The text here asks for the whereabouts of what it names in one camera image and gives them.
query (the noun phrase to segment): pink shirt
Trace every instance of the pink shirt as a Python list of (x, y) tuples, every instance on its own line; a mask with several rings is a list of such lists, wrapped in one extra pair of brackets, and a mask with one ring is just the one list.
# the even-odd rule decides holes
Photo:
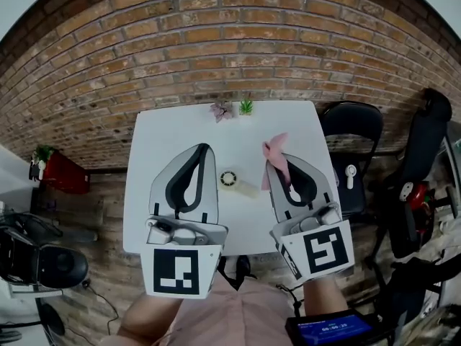
[[(285, 294), (269, 285), (246, 278), (238, 292), (217, 273), (205, 300), (184, 300), (162, 340), (168, 346), (285, 346), (285, 331), (293, 317)], [(121, 336), (104, 338), (100, 346), (140, 346)]]

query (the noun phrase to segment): red box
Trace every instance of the red box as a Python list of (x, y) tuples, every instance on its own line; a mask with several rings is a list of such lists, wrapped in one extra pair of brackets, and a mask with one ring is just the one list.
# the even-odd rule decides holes
[(89, 191), (86, 170), (58, 151), (53, 152), (47, 161), (42, 182), (67, 193), (84, 194)]

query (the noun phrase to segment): person's forearm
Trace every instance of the person's forearm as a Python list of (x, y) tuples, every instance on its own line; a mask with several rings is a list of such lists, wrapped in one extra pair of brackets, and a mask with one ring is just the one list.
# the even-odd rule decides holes
[(321, 315), (347, 310), (347, 302), (334, 276), (319, 278), (304, 283), (305, 315)]
[(151, 346), (173, 323), (182, 299), (141, 295), (125, 313), (118, 334)]

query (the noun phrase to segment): white desk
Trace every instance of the white desk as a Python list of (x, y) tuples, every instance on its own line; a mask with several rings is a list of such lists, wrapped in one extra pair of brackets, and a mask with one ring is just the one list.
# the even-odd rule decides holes
[[(238, 114), (238, 103), (234, 103)], [(255, 102), (253, 115), (215, 123), (210, 105), (149, 110), (138, 115), (128, 164), (123, 213), (123, 247), (139, 253), (146, 243), (145, 222), (154, 178), (178, 154), (198, 143), (215, 152), (217, 173), (236, 167), (242, 180), (261, 187), (266, 164), (262, 143), (288, 132), (283, 150), (323, 172), (334, 200), (338, 190), (323, 131), (312, 102)], [(277, 224), (268, 191), (257, 199), (218, 190), (219, 224), (229, 228), (223, 255), (275, 252), (269, 231)]]

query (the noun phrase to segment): blue screen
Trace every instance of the blue screen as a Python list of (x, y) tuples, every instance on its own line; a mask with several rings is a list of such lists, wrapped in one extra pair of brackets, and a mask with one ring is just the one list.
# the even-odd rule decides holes
[(297, 325), (309, 346), (345, 340), (372, 330), (357, 315)]

